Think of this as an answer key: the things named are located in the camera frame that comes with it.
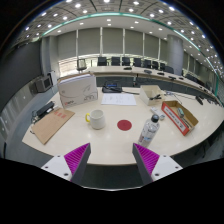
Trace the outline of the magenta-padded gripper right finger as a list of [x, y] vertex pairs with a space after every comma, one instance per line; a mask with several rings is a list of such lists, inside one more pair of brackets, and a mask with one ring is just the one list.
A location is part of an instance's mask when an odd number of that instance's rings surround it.
[[158, 155], [150, 149], [136, 143], [133, 144], [132, 153], [144, 185], [182, 169], [182, 167], [168, 155]]

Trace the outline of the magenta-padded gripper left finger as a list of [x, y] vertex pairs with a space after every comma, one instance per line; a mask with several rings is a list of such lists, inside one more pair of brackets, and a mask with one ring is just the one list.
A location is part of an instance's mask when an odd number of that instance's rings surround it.
[[80, 185], [90, 154], [91, 145], [87, 143], [65, 155], [54, 156], [42, 169]]

